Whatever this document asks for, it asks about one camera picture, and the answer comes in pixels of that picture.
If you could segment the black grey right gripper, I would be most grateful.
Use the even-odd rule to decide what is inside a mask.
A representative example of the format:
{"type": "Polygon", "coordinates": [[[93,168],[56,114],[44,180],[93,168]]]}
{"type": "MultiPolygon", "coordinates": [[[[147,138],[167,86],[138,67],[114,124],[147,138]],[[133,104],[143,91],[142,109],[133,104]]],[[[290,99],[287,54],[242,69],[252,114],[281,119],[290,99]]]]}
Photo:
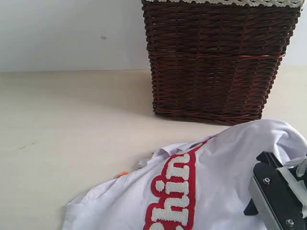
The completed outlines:
{"type": "Polygon", "coordinates": [[[307,158],[281,164],[272,152],[257,158],[245,216],[258,215],[268,230],[307,228],[307,158]]]}

